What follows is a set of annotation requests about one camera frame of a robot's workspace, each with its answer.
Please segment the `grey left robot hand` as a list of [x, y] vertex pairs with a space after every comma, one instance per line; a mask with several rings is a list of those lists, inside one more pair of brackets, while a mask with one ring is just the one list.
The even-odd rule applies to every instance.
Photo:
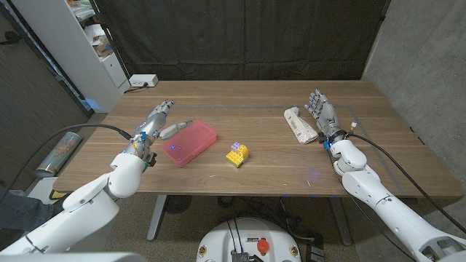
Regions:
[[192, 125], [193, 121], [188, 120], [163, 129], [166, 124], [167, 115], [174, 105], [174, 100], [166, 100], [152, 108], [143, 123], [136, 128], [124, 153], [144, 159], [149, 155], [150, 147], [155, 140], [168, 140], [181, 130]]

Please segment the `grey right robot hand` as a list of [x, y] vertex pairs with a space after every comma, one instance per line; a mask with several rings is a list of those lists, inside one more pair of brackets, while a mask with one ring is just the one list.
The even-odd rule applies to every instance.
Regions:
[[339, 126], [334, 107], [319, 89], [309, 95], [309, 102], [304, 107], [315, 119], [321, 137], [325, 137], [329, 143], [343, 139], [345, 131]]

